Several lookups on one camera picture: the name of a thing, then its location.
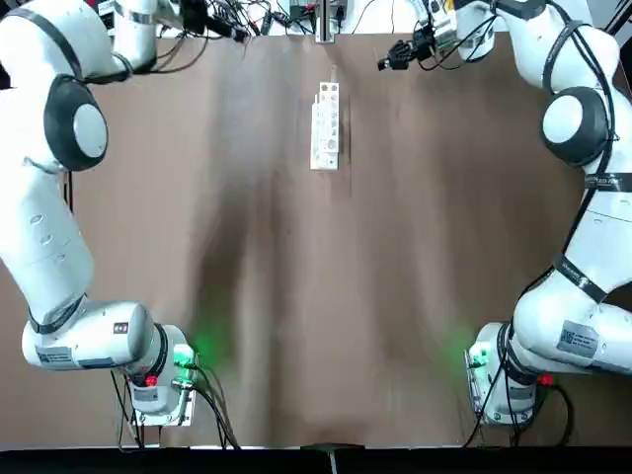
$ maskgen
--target metal clamp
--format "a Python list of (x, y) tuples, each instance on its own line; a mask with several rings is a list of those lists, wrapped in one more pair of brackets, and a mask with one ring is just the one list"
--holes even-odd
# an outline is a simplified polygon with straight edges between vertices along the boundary
[(153, 25), (155, 19), (153, 15), (147, 13), (138, 13), (123, 7), (119, 2), (115, 2), (115, 12), (123, 18), (135, 22), (139, 25)]

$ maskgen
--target black connector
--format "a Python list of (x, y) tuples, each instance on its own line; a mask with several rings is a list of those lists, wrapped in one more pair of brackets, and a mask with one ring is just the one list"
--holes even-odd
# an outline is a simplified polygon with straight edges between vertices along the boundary
[(345, 18), (345, 7), (343, 7), (342, 5), (339, 5), (338, 8), (336, 8), (336, 24), (338, 25), (338, 33), (340, 33), (340, 31), (343, 28), (344, 18)]
[(261, 23), (261, 34), (267, 35), (270, 32), (270, 28), (273, 26), (273, 13), (271, 11), (266, 12), (264, 16), (264, 22)]
[(277, 23), (280, 23), (286, 28), (288, 28), (292, 24), (290, 18), (283, 12), (273, 12), (273, 20), (275, 20)]

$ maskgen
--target white sticker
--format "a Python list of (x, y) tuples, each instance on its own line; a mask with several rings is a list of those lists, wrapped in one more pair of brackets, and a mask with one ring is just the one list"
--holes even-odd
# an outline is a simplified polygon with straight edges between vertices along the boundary
[(115, 10), (115, 0), (106, 0), (99, 4), (99, 16), (111, 13)]
[(41, 365), (52, 370), (63, 368), (74, 368), (75, 363), (72, 360), (72, 351), (70, 348), (41, 348), (36, 347), (39, 361)]
[(139, 389), (134, 387), (134, 400), (138, 402), (155, 402), (158, 400), (157, 388)]

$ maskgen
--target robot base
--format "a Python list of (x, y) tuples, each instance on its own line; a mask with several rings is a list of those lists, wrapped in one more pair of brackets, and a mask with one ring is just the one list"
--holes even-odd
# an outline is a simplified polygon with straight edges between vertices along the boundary
[(136, 412), (136, 419), (145, 427), (190, 427), (194, 418), (196, 407), (195, 390), (183, 390), (180, 394), (178, 406), (169, 414), (154, 415)]
[[(470, 403), (474, 414), (477, 417), (481, 416), (481, 425), (511, 425), (513, 423), (503, 368), (494, 383), (502, 358), (497, 345), (501, 328), (502, 325), (499, 323), (488, 324), (479, 333), (474, 346), (465, 351), (465, 372)], [(492, 394), (485, 404), (490, 390)], [(533, 416), (535, 387), (519, 385), (510, 380), (510, 398), (517, 423), (519, 425), (528, 423)]]
[(131, 385), (132, 405), (136, 419), (144, 426), (188, 427), (192, 423), (196, 401), (196, 392), (191, 388), (195, 382), (195, 372), (193, 371), (193, 377), (185, 377), (188, 384), (174, 384), (183, 376), (183, 369), (175, 364), (176, 348), (189, 349), (193, 355), (192, 363), (197, 364), (198, 360), (180, 329), (172, 325), (165, 325), (163, 329), (168, 340), (165, 366), (158, 376), (156, 386), (141, 388)]

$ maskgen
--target white object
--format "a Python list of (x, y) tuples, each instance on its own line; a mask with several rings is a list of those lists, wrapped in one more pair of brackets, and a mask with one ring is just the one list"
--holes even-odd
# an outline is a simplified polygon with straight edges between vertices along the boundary
[[(138, 302), (86, 297), (94, 264), (58, 183), (64, 163), (97, 164), (108, 144), (90, 93), (63, 76), (110, 79), (128, 64), (152, 61), (157, 7), (157, 0), (115, 2), (114, 52), (101, 19), (82, 0), (35, 0), (0, 23), (0, 62), (14, 87), (0, 92), (0, 258), (28, 304), (28, 363), (47, 370), (117, 367), (134, 380), (132, 404), (141, 417), (168, 424), (174, 413), (187, 414), (187, 425), (195, 396), (172, 385), (173, 347), (185, 345), (185, 336), (175, 326), (156, 326)], [(63, 111), (60, 97), (75, 109)], [(59, 144), (74, 151), (55, 156)], [(149, 375), (154, 386), (145, 386)]]
[(321, 82), (312, 105), (310, 169), (337, 170), (340, 151), (340, 85)]
[(570, 140), (582, 124), (582, 103), (573, 96), (564, 96), (551, 104), (544, 113), (543, 129), (553, 143)]
[(75, 112), (72, 123), (77, 144), (86, 155), (97, 158), (108, 146), (108, 128), (101, 112), (90, 104), (84, 104)]
[[(459, 10), (457, 15), (459, 24), (461, 16), (467, 23), (478, 24), (489, 16), (489, 7), (486, 3), (474, 2)], [(529, 84), (542, 87), (545, 59), (563, 30), (564, 22), (550, 6), (528, 21), (504, 12), (500, 5), (498, 15), (509, 29), (519, 74)], [(618, 61), (616, 41), (592, 27), (580, 27), (579, 31), (609, 82), (615, 109), (618, 140), (613, 143), (606, 171), (632, 172), (632, 107), (611, 84)], [(552, 89), (594, 88), (596, 83), (596, 77), (574, 42), (567, 40), (553, 66)], [(554, 142), (565, 142), (579, 129), (582, 115), (582, 106), (577, 99), (571, 96), (558, 99), (546, 111), (543, 132)], [(598, 162), (597, 159), (586, 166), (585, 172), (594, 173)], [(597, 191), (565, 253), (567, 259), (606, 293), (632, 280), (631, 202), (629, 193)], [(489, 396), (482, 423), (510, 424), (510, 401), (519, 423), (532, 416), (534, 384), (522, 385), (508, 377), (510, 385), (506, 387), (505, 370), (500, 368), (499, 371), (505, 351), (499, 350), (499, 346), (503, 348), (509, 344), (513, 353), (509, 357), (510, 363), (523, 375), (586, 373), (592, 369), (632, 373), (632, 313), (609, 304), (597, 304), (557, 271), (519, 300), (513, 314), (514, 336), (508, 343), (508, 337), (503, 338), (503, 333), (499, 333), (501, 327), (499, 323), (486, 325), (474, 346), (466, 352), (474, 409), (480, 410)], [(479, 365), (472, 361), (482, 346), (490, 350), (487, 359)], [(498, 379), (492, 387), (491, 382), (497, 373)]]

